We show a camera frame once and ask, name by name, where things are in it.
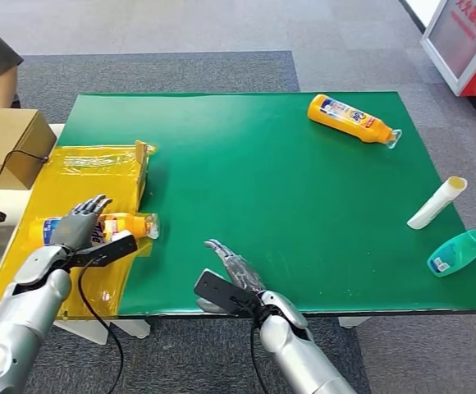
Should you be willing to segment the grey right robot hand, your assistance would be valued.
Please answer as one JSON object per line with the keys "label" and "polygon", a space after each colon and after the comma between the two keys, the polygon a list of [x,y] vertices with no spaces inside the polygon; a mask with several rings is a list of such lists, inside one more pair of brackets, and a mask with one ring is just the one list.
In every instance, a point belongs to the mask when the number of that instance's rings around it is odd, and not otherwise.
{"label": "grey right robot hand", "polygon": [[215,239],[205,241],[204,245],[213,250],[222,261],[233,285],[255,293],[267,290],[260,275],[240,254],[236,254]]}

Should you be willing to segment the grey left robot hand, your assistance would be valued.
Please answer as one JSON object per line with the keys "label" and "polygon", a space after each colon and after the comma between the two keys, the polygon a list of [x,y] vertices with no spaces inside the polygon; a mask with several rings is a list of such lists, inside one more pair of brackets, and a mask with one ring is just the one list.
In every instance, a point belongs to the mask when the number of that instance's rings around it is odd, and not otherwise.
{"label": "grey left robot hand", "polygon": [[111,202],[112,199],[106,195],[97,195],[74,206],[55,226],[50,244],[61,245],[70,251],[89,247],[100,215]]}

